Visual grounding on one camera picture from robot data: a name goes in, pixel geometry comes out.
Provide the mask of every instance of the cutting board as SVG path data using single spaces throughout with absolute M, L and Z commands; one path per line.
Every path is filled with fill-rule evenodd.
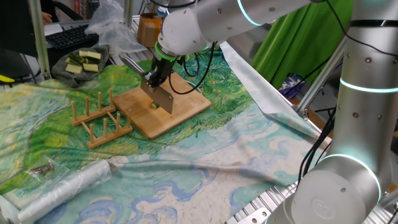
M 172 74 L 172 85 L 179 92 L 193 88 L 177 73 Z M 161 107 L 153 108 L 151 106 L 152 98 L 146 95 L 140 87 L 113 97 L 114 105 L 126 117 L 128 110 L 131 109 L 131 122 L 149 140 L 176 127 L 211 105 L 210 101 L 196 90 L 186 95 L 176 94 L 172 91 L 168 80 L 161 84 L 161 87 L 174 97 L 172 114 Z

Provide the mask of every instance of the green backdrop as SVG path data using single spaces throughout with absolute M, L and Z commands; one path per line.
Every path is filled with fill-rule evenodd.
M 330 0 L 330 3 L 346 26 L 353 0 Z M 309 4 L 275 21 L 252 66 L 279 89 L 289 73 L 304 77 L 331 56 L 342 35 L 326 2 Z M 308 81 L 312 82 L 320 71 Z

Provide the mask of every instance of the cucumber slice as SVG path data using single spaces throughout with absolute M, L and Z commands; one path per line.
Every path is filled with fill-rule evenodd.
M 88 52 L 79 50 L 79 56 L 81 56 L 81 57 L 87 57 L 87 53 L 88 53 Z
M 77 55 L 77 54 L 75 54 L 75 53 L 73 53 L 73 52 L 69 53 L 69 57 L 70 57 L 71 59 L 74 59 L 74 60 L 77 61 L 78 63 L 84 63 L 84 62 L 85 62 L 85 59 L 84 59 L 84 58 L 82 58 L 81 56 L 79 56 L 79 55 Z
M 87 63 L 94 63 L 94 64 L 99 64 L 101 60 L 98 59 L 92 59 L 92 58 L 86 58 L 88 60 Z
M 83 68 L 85 69 L 85 71 L 98 72 L 98 65 L 96 65 L 96 64 L 84 63 Z
M 67 68 L 65 69 L 67 72 L 71 73 L 81 73 L 83 71 L 83 67 L 80 65 L 71 65 L 68 64 Z
M 75 61 L 74 59 L 71 59 L 71 58 L 67 58 L 67 60 L 65 62 L 68 64 L 71 64 L 71 65 L 81 65 L 77 61 Z
M 96 52 L 87 52 L 87 57 L 99 60 L 101 59 L 101 54 Z
M 150 105 L 151 105 L 154 109 L 159 108 L 159 105 L 158 105 L 155 101 L 153 101 Z

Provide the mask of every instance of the keyboard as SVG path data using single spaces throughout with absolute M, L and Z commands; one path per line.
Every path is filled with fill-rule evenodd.
M 87 41 L 98 40 L 98 34 L 85 34 L 87 27 L 88 25 L 75 27 L 63 32 L 48 35 L 45 39 L 49 44 L 59 50 Z

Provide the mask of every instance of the person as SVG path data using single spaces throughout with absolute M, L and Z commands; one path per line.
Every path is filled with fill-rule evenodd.
M 55 6 L 52 0 L 40 0 L 42 6 L 42 16 L 44 25 L 59 22 L 57 15 L 55 14 Z
M 52 16 L 46 12 L 42 12 L 42 17 L 43 17 L 43 23 L 44 25 L 47 25 L 49 23 L 52 23 Z

